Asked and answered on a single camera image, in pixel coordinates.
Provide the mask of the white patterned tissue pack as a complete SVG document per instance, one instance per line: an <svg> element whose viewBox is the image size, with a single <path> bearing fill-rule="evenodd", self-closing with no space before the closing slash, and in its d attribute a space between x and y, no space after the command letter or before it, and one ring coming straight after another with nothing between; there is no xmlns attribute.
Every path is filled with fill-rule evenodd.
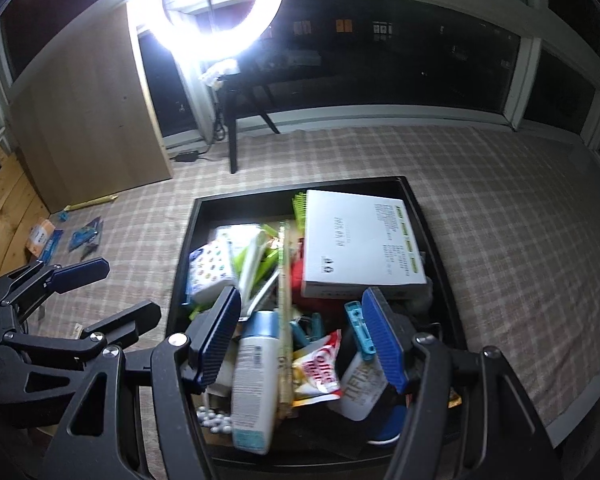
<svg viewBox="0 0 600 480"><path fill-rule="evenodd" d="M238 283L230 242L217 238L189 254L187 299L197 306L213 304L226 286Z"/></svg>

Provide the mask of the red coffee sachet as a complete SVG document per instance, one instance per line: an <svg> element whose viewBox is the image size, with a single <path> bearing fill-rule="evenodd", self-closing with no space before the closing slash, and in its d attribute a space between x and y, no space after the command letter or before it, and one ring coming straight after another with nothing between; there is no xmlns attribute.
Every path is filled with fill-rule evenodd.
<svg viewBox="0 0 600 480"><path fill-rule="evenodd" d="M311 342L292 355L294 380L294 408L339 400L340 379L336 372L336 359L341 344L341 332Z"/></svg>

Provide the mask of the black pouch white label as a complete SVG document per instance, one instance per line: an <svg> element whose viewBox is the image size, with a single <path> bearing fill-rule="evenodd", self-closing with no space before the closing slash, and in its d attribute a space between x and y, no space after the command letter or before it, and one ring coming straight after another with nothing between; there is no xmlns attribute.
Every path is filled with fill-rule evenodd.
<svg viewBox="0 0 600 480"><path fill-rule="evenodd" d="M387 386L387 379L376 356L364 361L357 353L340 380L340 398L329 401L327 407L352 422L362 422Z"/></svg>

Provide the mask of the blue flat sachet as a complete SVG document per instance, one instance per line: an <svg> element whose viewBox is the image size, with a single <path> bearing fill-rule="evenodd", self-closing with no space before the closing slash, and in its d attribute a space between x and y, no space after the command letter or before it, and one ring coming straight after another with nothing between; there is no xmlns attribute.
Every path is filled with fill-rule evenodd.
<svg viewBox="0 0 600 480"><path fill-rule="evenodd" d="M41 255L38 257L38 260L42 261L44 264L50 263L50 259L53 258L53 255L56 252L62 234L64 234L64 231L61 229L56 229L53 232L53 234L50 236L50 239L46 242Z"/></svg>

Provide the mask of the blue card with mascot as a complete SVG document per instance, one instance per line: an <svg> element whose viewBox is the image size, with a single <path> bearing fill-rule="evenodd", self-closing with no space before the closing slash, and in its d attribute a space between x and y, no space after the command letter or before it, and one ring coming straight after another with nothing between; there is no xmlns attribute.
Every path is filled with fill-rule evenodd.
<svg viewBox="0 0 600 480"><path fill-rule="evenodd" d="M85 226L79 228L71 234L69 240L68 251L73 252L84 244L89 243L98 233L100 218L96 217Z"/></svg>

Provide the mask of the orange tissue pack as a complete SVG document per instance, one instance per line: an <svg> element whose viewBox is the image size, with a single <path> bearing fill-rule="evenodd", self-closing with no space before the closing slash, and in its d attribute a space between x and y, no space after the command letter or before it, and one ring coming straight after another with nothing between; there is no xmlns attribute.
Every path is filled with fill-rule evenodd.
<svg viewBox="0 0 600 480"><path fill-rule="evenodd" d="M35 258L40 258L42 252L55 232L55 226L48 219L39 218L38 222L32 226L26 241L27 251Z"/></svg>

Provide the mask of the light blue peg in tray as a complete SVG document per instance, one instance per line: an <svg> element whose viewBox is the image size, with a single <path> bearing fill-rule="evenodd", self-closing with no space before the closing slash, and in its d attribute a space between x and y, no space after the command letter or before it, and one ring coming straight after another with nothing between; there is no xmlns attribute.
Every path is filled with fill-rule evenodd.
<svg viewBox="0 0 600 480"><path fill-rule="evenodd" d="M376 349L365 322L362 304L358 301L347 302L344 305L344 310L346 310L349 323L353 330L358 353L364 362L372 362L376 356Z"/></svg>

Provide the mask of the grey foil pouch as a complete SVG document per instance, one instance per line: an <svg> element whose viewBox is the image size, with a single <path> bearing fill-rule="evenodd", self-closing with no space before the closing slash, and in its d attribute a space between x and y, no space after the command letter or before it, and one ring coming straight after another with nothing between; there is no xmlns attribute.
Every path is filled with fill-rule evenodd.
<svg viewBox="0 0 600 480"><path fill-rule="evenodd" d="M90 258L95 255L97 249L99 248L100 241L102 240L102 228L104 227L104 220L102 218L97 217L96 223L94 224L94 236L84 245L84 251L81 255L81 261Z"/></svg>

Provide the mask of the long yellow stick packet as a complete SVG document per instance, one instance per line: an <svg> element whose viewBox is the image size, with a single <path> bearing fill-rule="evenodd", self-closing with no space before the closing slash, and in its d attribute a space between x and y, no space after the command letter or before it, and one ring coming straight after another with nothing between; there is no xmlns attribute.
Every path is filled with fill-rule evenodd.
<svg viewBox="0 0 600 480"><path fill-rule="evenodd" d="M80 209L85 209L88 207L109 204L109 203L114 202L118 198L118 196L119 196L118 194L109 194L109 195L100 196L97 198L92 198L91 200L86 200L85 202L67 205L67 206L65 206L65 208L62 211L71 212L71 211L76 211L76 210L80 210Z"/></svg>

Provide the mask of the white lotion bottle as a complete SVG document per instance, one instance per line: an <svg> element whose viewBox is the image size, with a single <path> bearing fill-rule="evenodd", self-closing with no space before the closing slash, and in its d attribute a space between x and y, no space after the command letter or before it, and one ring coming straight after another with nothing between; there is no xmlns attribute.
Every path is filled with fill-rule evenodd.
<svg viewBox="0 0 600 480"><path fill-rule="evenodd" d="M257 311L239 339L232 383L235 448L265 455L270 449L278 405L279 326L276 311Z"/></svg>

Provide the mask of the pine wood plank board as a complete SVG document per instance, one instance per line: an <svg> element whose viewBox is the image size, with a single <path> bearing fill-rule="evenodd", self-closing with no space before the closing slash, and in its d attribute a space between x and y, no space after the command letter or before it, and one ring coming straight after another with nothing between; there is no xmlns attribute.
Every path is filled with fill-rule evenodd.
<svg viewBox="0 0 600 480"><path fill-rule="evenodd" d="M0 276L27 264L26 243L38 220L50 213L15 153L0 145Z"/></svg>

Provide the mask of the wooden ruler in tray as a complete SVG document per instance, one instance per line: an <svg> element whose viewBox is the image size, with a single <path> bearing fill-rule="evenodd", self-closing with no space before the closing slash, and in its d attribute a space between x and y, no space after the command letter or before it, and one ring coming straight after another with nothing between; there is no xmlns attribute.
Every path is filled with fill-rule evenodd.
<svg viewBox="0 0 600 480"><path fill-rule="evenodd" d="M294 380L292 379L292 336L290 327L291 318L291 254L290 254L290 226L283 222L279 228L279 254L278 254L278 409L279 420L286 418L291 412L294 400Z"/></svg>

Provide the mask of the white cardboard box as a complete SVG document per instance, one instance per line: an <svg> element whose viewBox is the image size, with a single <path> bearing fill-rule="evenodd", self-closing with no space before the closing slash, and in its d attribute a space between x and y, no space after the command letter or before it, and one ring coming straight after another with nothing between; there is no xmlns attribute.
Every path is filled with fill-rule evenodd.
<svg viewBox="0 0 600 480"><path fill-rule="evenodd" d="M402 200L309 190L301 295L358 299L377 286L391 298L427 288L416 236Z"/></svg>

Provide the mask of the light wooden board panel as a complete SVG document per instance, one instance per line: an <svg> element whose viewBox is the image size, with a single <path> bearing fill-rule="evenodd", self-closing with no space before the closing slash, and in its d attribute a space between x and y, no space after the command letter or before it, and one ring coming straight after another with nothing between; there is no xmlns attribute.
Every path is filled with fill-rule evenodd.
<svg viewBox="0 0 600 480"><path fill-rule="evenodd" d="M126 6L68 38L8 119L50 211L173 176Z"/></svg>

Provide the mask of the black stand leg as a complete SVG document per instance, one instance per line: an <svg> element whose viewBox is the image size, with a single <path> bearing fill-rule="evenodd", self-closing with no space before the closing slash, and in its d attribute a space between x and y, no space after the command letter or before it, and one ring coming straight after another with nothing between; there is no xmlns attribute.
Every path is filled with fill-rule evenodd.
<svg viewBox="0 0 600 480"><path fill-rule="evenodd" d="M250 84L245 84L240 77L226 77L223 87L220 91L220 102L224 125L227 130L228 139L228 160L230 161L230 173L236 174L238 171L238 142L237 142L237 116L236 106L238 96L242 94L246 100L256 109L265 125L274 134L279 134L277 126L272 121L270 115L257 100L253 88Z"/></svg>

